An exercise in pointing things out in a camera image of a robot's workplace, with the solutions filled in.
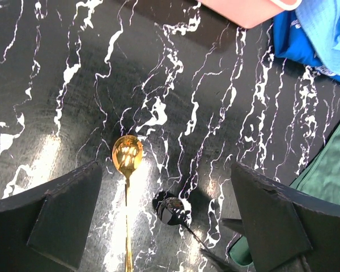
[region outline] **blue cloth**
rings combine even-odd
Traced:
[[[340,0],[303,0],[296,16],[321,62],[340,75]]]
[[[315,67],[340,82],[340,75],[328,70],[316,55],[294,11],[284,11],[274,17],[273,39],[276,57]]]

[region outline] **spoon handle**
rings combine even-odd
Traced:
[[[198,241],[198,243],[200,243],[203,247],[205,251],[208,251],[210,254],[212,254],[209,250],[209,248],[202,242],[202,240],[199,239],[199,237],[192,231],[191,228],[188,227],[188,225],[186,225],[186,223],[183,224],[183,226],[193,235],[193,237],[195,238],[195,240]]]
[[[126,178],[125,201],[126,201],[126,272],[133,272],[131,250],[131,225],[130,225],[130,179]]]

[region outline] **black spoon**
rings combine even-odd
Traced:
[[[184,209],[184,205],[181,200],[177,197],[168,197],[163,200],[157,208],[157,214],[161,222],[166,225],[175,226],[181,225],[186,230],[188,230],[193,237],[204,247],[204,249],[208,252],[208,247],[198,238],[198,236],[188,227],[185,223],[186,212]]]
[[[193,235],[193,237],[204,247],[204,249],[201,249],[201,253],[211,261],[218,271],[238,272],[238,270],[229,263],[214,255],[188,227],[185,223],[186,212],[180,199],[174,197],[171,193],[161,192],[158,197],[152,201],[152,204],[161,222],[170,226],[181,225]]]

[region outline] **green fabric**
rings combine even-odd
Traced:
[[[340,205],[340,124],[323,150],[290,187]],[[239,265],[252,265],[247,239],[242,237],[229,255]]]
[[[229,251],[229,256],[231,256],[232,260],[240,266],[248,266],[253,263],[248,242],[244,236],[239,239],[234,246],[232,246]]]

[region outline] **black marble countertop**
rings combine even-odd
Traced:
[[[144,145],[131,178],[135,271],[215,271],[182,228],[157,219],[179,196],[219,257],[237,236],[230,165],[284,184],[340,121],[340,84],[276,59],[272,25],[244,30],[185,0],[0,0],[0,198],[90,160],[104,178],[80,271],[124,271],[125,179],[111,161]]]

